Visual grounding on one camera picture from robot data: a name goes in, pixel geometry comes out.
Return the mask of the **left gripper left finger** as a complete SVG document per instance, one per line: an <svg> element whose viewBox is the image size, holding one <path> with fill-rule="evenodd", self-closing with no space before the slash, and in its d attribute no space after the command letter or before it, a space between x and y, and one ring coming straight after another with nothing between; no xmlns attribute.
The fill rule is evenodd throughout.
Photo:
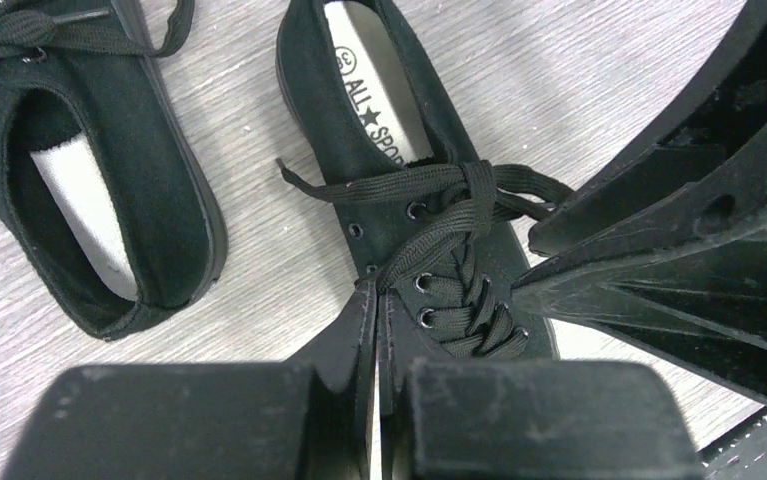
<svg viewBox="0 0 767 480"><path fill-rule="evenodd" d="M360 282L281 362L84 365L41 397L7 479L365 479L378 295Z"/></svg>

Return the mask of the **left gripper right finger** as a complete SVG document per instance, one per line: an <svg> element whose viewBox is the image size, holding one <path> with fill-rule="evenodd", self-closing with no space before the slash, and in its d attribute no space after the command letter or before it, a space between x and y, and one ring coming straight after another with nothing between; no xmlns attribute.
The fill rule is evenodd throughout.
<svg viewBox="0 0 767 480"><path fill-rule="evenodd" d="M621 361L456 359L377 300L386 479L699 479L666 383Z"/></svg>

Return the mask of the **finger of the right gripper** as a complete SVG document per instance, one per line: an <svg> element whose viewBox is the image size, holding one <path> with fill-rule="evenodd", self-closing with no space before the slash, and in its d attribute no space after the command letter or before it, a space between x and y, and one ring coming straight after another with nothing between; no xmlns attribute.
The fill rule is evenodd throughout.
<svg viewBox="0 0 767 480"><path fill-rule="evenodd" d="M767 405L767 123L703 179L542 262L513 298Z"/></svg>
<svg viewBox="0 0 767 480"><path fill-rule="evenodd" d="M767 123L767 1L748 1L672 102L529 232L551 256L697 182Z"/></svg>

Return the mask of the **black canvas shoe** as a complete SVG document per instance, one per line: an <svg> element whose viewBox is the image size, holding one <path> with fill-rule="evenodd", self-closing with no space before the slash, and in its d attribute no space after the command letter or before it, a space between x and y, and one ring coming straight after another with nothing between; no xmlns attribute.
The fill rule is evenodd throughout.
<svg viewBox="0 0 767 480"><path fill-rule="evenodd" d="M480 157L421 42L391 1L293 1L276 68L284 101L385 321L458 358L554 359L551 323L517 306L528 270L514 220L545 218L568 186Z"/></svg>
<svg viewBox="0 0 767 480"><path fill-rule="evenodd" d="M191 306L228 256L158 65L194 11L177 2L154 46L136 1L0 1L0 220L94 338Z"/></svg>

